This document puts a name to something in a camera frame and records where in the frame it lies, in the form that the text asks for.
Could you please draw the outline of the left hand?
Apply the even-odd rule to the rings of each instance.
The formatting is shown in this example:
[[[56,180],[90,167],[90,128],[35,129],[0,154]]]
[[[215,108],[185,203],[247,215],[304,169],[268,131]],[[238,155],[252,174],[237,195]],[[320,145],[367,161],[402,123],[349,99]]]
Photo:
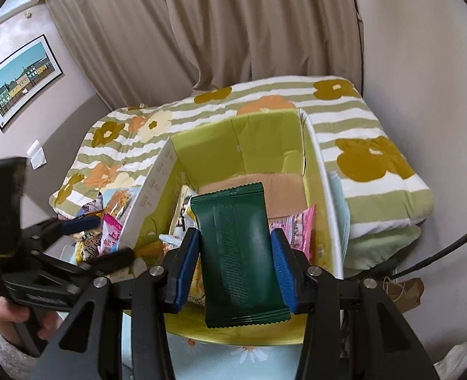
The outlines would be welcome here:
[[[15,305],[4,298],[0,298],[0,333],[3,338],[14,346],[22,346],[23,342],[16,330],[16,323],[25,323],[30,317],[29,308]],[[62,323],[62,318],[56,311],[47,311],[41,320],[38,338],[50,340]]]

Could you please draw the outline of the white sleeve forearm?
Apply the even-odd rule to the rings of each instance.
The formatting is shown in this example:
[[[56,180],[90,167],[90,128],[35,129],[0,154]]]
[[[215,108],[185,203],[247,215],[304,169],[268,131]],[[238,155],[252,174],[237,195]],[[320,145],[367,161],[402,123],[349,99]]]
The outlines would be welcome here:
[[[0,332],[0,365],[12,379],[30,379],[37,358],[10,344]]]

